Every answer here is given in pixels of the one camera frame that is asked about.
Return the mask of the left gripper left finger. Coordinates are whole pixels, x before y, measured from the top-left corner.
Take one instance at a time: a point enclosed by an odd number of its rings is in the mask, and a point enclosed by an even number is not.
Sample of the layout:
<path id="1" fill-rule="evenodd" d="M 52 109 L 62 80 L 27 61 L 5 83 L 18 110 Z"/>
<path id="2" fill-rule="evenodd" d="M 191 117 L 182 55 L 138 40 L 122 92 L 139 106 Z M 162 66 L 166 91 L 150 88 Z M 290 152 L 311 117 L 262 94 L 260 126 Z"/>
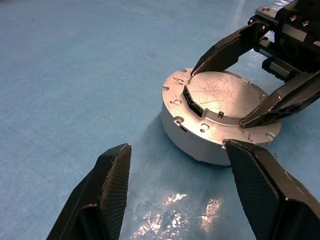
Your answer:
<path id="1" fill-rule="evenodd" d="M 132 147 L 102 153 L 73 189 L 46 240 L 119 240 L 127 206 Z"/>

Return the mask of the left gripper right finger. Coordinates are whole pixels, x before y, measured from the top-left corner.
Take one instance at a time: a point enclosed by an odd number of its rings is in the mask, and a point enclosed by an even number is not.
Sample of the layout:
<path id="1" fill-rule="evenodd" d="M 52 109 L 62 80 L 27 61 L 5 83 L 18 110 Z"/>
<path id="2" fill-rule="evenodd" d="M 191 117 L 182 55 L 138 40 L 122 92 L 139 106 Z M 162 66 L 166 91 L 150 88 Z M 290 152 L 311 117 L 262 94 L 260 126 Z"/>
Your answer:
<path id="1" fill-rule="evenodd" d="M 320 202 L 267 149 L 235 139 L 225 148 L 256 240 L 320 240 Z"/>

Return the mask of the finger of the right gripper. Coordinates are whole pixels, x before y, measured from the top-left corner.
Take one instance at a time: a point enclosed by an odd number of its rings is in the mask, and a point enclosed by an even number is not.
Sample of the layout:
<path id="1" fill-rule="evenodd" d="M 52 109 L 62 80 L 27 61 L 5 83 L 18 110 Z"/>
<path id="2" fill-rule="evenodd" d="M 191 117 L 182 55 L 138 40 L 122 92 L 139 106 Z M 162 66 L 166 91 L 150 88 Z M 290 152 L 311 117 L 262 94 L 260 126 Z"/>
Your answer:
<path id="1" fill-rule="evenodd" d="M 270 29 L 266 21 L 255 20 L 214 44 L 194 66 L 191 76 L 203 72 L 223 72 L 239 57 L 258 45 Z"/>
<path id="2" fill-rule="evenodd" d="M 320 98 L 320 70 L 303 72 L 269 95 L 240 121 L 244 129 L 266 126 L 301 112 Z"/>

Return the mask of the silver round motor cover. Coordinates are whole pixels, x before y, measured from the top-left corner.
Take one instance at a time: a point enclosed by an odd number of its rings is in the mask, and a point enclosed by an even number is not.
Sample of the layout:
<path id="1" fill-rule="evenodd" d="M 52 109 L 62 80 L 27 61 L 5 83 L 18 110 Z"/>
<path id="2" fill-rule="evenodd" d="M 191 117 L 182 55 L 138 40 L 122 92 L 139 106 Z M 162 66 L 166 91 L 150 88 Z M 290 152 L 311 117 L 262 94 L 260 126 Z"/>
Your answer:
<path id="1" fill-rule="evenodd" d="M 191 69 L 176 71 L 162 87 L 162 124 L 172 141 L 191 137 L 222 145 L 227 139 L 268 144 L 281 121 L 243 128 L 240 123 L 266 98 L 257 85 L 228 71 L 206 71 L 191 76 Z"/>

